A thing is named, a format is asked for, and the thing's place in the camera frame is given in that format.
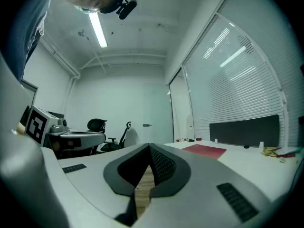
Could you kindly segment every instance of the white wall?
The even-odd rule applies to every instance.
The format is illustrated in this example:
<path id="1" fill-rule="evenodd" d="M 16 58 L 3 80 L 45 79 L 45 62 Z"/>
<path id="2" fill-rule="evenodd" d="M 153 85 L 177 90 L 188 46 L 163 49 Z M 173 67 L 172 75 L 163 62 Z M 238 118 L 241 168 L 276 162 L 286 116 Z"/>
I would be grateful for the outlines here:
<path id="1" fill-rule="evenodd" d="M 34 105 L 55 113 L 61 108 L 71 75 L 39 43 L 25 66 L 23 79 L 38 87 Z"/>
<path id="2" fill-rule="evenodd" d="M 174 139 L 187 138 L 187 117 L 190 115 L 189 92 L 182 71 L 170 84 Z"/>
<path id="3" fill-rule="evenodd" d="M 168 52 L 165 67 L 165 82 L 168 84 L 189 53 L 204 28 L 208 25 L 212 14 L 222 0 L 185 0 L 180 14 L 180 32 Z"/>
<path id="4" fill-rule="evenodd" d="M 125 146 L 137 143 L 171 143 L 172 111 L 164 83 L 163 68 L 158 66 L 114 66 L 107 75 L 99 66 L 81 71 L 72 90 L 66 119 L 69 127 L 87 130 L 92 118 L 108 120 L 107 137 L 120 140 L 131 121 Z"/>

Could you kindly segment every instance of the desk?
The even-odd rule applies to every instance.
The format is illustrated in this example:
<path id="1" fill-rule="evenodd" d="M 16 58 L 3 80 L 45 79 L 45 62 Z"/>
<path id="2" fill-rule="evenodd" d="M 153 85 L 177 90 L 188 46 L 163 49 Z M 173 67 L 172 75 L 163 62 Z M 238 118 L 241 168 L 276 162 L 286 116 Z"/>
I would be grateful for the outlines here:
<path id="1" fill-rule="evenodd" d="M 183 149 L 195 144 L 227 149 L 218 161 L 255 184 L 264 192 L 270 201 L 274 201 L 282 194 L 288 192 L 294 174 L 304 156 L 303 149 L 296 157 L 285 158 L 286 163 L 281 163 L 279 158 L 261 154 L 259 148 L 244 149 L 243 146 L 214 143 L 204 140 L 175 142 L 165 145 Z"/>

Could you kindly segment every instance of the black desk partition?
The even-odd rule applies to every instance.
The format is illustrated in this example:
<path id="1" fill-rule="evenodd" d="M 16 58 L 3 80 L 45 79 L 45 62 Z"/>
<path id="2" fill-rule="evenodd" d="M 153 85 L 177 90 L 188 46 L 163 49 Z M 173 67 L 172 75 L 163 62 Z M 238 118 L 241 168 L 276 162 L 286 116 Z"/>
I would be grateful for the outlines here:
<path id="1" fill-rule="evenodd" d="M 210 123 L 210 140 L 220 143 L 277 147 L 280 138 L 279 115 L 271 115 L 244 121 Z"/>

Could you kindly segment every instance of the red paper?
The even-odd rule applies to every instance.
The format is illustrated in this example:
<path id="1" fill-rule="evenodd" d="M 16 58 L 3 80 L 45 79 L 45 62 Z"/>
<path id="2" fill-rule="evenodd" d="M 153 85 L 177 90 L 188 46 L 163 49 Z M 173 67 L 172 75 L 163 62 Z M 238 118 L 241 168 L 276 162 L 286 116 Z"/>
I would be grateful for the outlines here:
<path id="1" fill-rule="evenodd" d="M 223 153 L 226 152 L 226 149 L 213 148 L 213 147 L 204 146 L 204 145 L 200 145 L 200 144 L 195 144 L 193 146 L 184 148 L 183 150 L 189 151 L 192 153 L 196 153 L 196 154 L 201 154 L 201 155 L 204 155 L 204 156 L 216 159 L 216 160 L 219 157 L 221 157 Z"/>

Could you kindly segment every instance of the black vent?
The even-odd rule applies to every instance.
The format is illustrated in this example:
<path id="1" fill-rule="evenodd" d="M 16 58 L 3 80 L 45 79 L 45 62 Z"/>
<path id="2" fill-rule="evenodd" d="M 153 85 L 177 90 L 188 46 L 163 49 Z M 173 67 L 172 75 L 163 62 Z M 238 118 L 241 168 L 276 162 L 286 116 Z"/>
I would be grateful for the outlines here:
<path id="1" fill-rule="evenodd" d="M 72 165 L 72 166 L 64 167 L 64 168 L 62 168 L 62 170 L 64 173 L 69 173 L 69 172 L 81 170 L 85 167 L 86 166 L 84 164 L 79 164 L 79 165 Z"/>
<path id="2" fill-rule="evenodd" d="M 158 185 L 173 176 L 176 164 L 172 159 L 160 153 L 153 147 L 150 147 L 150 152 L 152 158 L 150 166 L 154 175 L 154 183 L 155 185 Z"/>
<path id="3" fill-rule="evenodd" d="M 230 183 L 218 185 L 217 188 L 242 222 L 258 214 L 249 201 Z"/>

